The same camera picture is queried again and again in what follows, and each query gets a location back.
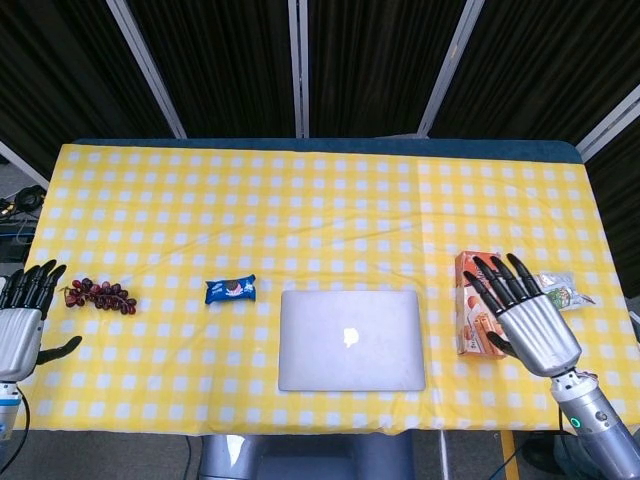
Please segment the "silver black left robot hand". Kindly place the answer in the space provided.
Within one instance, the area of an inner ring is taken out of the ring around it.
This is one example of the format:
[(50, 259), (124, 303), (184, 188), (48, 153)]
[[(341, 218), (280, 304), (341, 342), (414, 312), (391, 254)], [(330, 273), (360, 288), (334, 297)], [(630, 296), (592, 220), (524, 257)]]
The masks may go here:
[(74, 336), (66, 344), (43, 350), (45, 321), (57, 284), (66, 271), (51, 259), (19, 269), (4, 278), (1, 288), (1, 381), (17, 383), (45, 363), (71, 354), (81, 343)]

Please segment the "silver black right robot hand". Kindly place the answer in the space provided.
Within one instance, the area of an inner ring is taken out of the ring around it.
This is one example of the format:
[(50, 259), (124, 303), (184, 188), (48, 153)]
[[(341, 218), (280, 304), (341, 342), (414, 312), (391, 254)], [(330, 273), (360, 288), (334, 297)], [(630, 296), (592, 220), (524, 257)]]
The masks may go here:
[(538, 377), (553, 378), (575, 369), (582, 354), (561, 312), (534, 275), (514, 254), (507, 260), (474, 255), (464, 278), (501, 326), (487, 336), (493, 346), (521, 361)]

